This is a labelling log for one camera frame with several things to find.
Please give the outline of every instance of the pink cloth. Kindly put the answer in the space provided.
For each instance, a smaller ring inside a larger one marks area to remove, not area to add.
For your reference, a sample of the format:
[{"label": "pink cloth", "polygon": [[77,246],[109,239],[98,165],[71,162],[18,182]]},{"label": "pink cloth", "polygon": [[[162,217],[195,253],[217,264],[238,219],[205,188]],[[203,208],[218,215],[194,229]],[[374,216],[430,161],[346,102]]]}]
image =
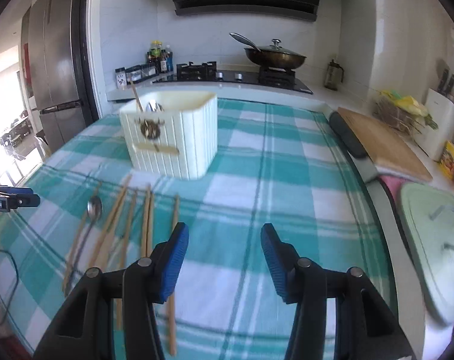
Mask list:
[{"label": "pink cloth", "polygon": [[393,197],[393,201],[395,202],[395,204],[398,201],[399,192],[400,192],[400,188],[402,187],[402,185],[407,182],[410,182],[410,180],[407,180],[405,178],[400,178],[400,177],[390,176],[390,175],[381,175],[380,179],[387,186],[388,190],[390,191],[390,193]]}]

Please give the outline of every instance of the checkered tablecloth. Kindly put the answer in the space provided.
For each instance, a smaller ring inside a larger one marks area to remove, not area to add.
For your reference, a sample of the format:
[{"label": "checkered tablecloth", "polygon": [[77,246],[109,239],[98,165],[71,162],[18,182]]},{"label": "checkered tablecloth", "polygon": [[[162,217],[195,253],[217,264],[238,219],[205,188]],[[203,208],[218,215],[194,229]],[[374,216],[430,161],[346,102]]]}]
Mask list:
[{"label": "checkered tablecloth", "polygon": [[[109,268],[117,268],[133,190],[141,190],[128,249],[139,257],[145,189],[156,193],[154,244],[170,232],[174,196],[190,242],[176,287],[178,360],[282,359],[295,305],[275,293],[260,246],[271,222],[301,256],[324,268],[363,268],[390,303],[391,271],[380,230],[360,179],[322,114],[285,106],[219,99],[219,150],[205,177],[183,181],[132,169],[118,116],[99,120],[56,152],[26,183],[41,196],[37,209],[0,216],[0,248],[20,270],[10,307],[13,327],[34,350],[62,304],[66,257],[86,202],[103,181],[108,212],[122,180],[132,174]],[[103,215],[87,240],[84,271]],[[0,256],[0,293],[8,297],[13,270]],[[334,303],[328,303],[325,358],[334,344]],[[168,339],[164,306],[156,309],[161,339]],[[123,358],[116,332],[117,358]]]}]

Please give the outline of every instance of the cable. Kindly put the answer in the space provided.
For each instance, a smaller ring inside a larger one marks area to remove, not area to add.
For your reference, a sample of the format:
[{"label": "cable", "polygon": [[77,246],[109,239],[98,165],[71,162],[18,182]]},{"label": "cable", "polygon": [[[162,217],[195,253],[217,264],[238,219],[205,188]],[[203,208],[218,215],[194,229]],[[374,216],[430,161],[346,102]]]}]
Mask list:
[{"label": "cable", "polygon": [[9,314],[10,304],[12,303],[12,299],[14,297],[15,290],[17,290],[17,286],[19,285],[19,270],[17,269],[17,264],[15,263],[14,257],[12,256],[12,254],[8,250],[0,249],[0,253],[7,254],[10,257],[10,260],[12,260],[12,264],[14,265],[14,269],[15,269],[15,285],[14,285],[14,288],[12,290],[12,293],[10,294],[9,301],[7,302],[7,304],[5,304],[5,302],[3,301],[2,297],[0,296],[0,301],[2,302],[2,304],[3,304],[4,308],[5,308],[4,316],[2,317],[1,322],[0,322],[0,326],[1,326],[1,325],[3,325],[5,320],[7,319],[7,315]]}]

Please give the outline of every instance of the blue gripper pad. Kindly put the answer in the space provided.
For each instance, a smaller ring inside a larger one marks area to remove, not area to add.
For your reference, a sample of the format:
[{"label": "blue gripper pad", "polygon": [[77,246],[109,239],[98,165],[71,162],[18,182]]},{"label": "blue gripper pad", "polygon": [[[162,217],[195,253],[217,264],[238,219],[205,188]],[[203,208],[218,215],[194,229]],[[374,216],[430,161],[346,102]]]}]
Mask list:
[{"label": "blue gripper pad", "polygon": [[177,283],[178,274],[184,261],[188,246],[188,226],[179,222],[164,246],[158,267],[161,271],[161,285],[159,288],[159,300],[165,302],[172,294]]},{"label": "blue gripper pad", "polygon": [[297,291],[291,285],[295,280],[295,264],[299,259],[295,248],[280,241],[271,223],[263,225],[260,242],[277,294],[287,304],[297,302]]}]

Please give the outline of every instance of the chopstick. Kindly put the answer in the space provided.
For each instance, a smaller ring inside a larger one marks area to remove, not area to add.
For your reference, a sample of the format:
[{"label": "chopstick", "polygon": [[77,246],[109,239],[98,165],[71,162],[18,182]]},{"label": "chopstick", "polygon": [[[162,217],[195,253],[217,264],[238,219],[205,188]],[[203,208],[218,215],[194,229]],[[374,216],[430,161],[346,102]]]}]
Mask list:
[{"label": "chopstick", "polygon": [[110,231],[107,233],[105,237],[104,244],[101,247],[101,252],[99,253],[99,257],[97,259],[97,265],[101,271],[105,272],[107,269],[107,264],[110,256],[110,249],[112,248],[112,244],[115,238],[115,230],[118,225],[118,220],[122,215],[122,209],[124,208],[125,197],[127,196],[127,190],[125,189],[124,194],[122,195],[122,199],[120,200],[120,204],[118,206],[117,212],[115,213],[114,223],[110,227]]},{"label": "chopstick", "polygon": [[[134,218],[135,203],[137,202],[137,190],[134,191],[134,196],[130,201],[129,216],[125,222],[125,232],[122,242],[122,250],[120,251],[120,260],[118,262],[118,269],[124,269],[125,259],[127,258],[127,247],[129,246],[130,229],[132,228],[132,220]],[[122,299],[117,300],[117,330],[122,329]]]},{"label": "chopstick", "polygon": [[135,84],[133,83],[132,80],[130,80],[130,85],[132,86],[132,90],[134,91],[135,101],[137,102],[137,105],[140,108],[140,112],[144,112],[142,104],[140,103],[139,95],[137,94],[137,89],[135,88]]},{"label": "chopstick", "polygon": [[149,230],[149,203],[150,185],[147,187],[144,200],[144,219],[142,221],[142,239],[140,244],[140,257],[147,257],[147,232]]},{"label": "chopstick", "polygon": [[[97,195],[101,185],[102,185],[102,181],[100,181],[97,184],[97,187],[94,190],[93,195],[90,198]],[[79,240],[80,240],[80,235],[82,234],[82,230],[84,229],[85,223],[87,221],[87,215],[88,215],[88,212],[87,212],[87,208],[86,208],[84,213],[82,214],[82,218],[80,220],[79,227],[77,228],[77,233],[75,234],[74,241],[70,248],[69,257],[67,258],[67,266],[66,266],[66,270],[65,270],[65,274],[64,274],[64,280],[62,281],[62,293],[63,294],[66,293],[67,285],[69,284],[70,275],[72,274],[72,270],[73,270],[73,261],[74,261],[75,252],[77,251],[77,247],[79,245]]]},{"label": "chopstick", "polygon": [[112,223],[112,220],[113,220],[115,214],[117,213],[118,205],[120,204],[120,201],[122,200],[122,197],[123,197],[125,191],[127,190],[127,186],[129,185],[131,178],[132,178],[132,175],[128,175],[127,178],[125,179],[124,185],[123,185],[122,189],[120,190],[120,192],[118,193],[117,199],[115,200],[115,203],[112,206],[112,209],[110,210],[107,219],[105,220],[104,227],[102,228],[102,232],[99,234],[96,245],[90,256],[90,260],[89,260],[89,264],[88,264],[89,268],[93,267],[94,264],[96,263],[102,243],[104,242],[105,236],[107,235],[107,231]]},{"label": "chopstick", "polygon": [[153,249],[153,200],[154,200],[154,193],[150,192],[150,201],[149,201],[149,222],[148,222],[148,229],[147,229],[147,256],[152,254]]},{"label": "chopstick", "polygon": [[[172,215],[172,232],[178,222],[178,206],[180,204],[180,197],[175,196],[174,214]],[[172,292],[168,299],[168,330],[169,330],[169,353],[170,356],[177,355],[177,327],[175,323],[175,293]]]}]

